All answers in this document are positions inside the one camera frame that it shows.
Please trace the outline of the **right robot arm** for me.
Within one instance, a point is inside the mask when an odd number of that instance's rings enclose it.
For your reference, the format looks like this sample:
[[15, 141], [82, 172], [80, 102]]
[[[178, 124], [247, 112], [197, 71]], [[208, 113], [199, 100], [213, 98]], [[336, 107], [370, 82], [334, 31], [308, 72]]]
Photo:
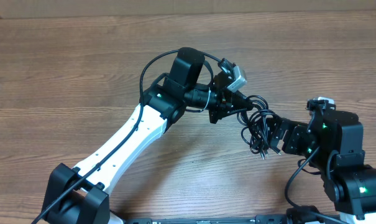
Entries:
[[308, 123], [268, 118], [271, 146], [303, 156], [317, 168], [326, 195], [346, 223], [376, 223], [376, 169], [364, 163], [364, 127], [355, 113], [338, 111], [334, 100], [308, 100]]

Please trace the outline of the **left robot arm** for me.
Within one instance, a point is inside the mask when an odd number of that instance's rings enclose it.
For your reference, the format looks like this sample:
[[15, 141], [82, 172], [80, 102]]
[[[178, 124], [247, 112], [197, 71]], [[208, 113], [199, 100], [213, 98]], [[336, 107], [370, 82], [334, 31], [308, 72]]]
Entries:
[[217, 59], [220, 72], [198, 82], [211, 55], [189, 47], [175, 51], [171, 70], [139, 90], [139, 104], [126, 123], [97, 151], [74, 167], [59, 164], [50, 174], [39, 220], [49, 223], [122, 223], [109, 208], [119, 179], [142, 151], [160, 138], [186, 111], [208, 111], [210, 122], [249, 111], [240, 89], [242, 68]]

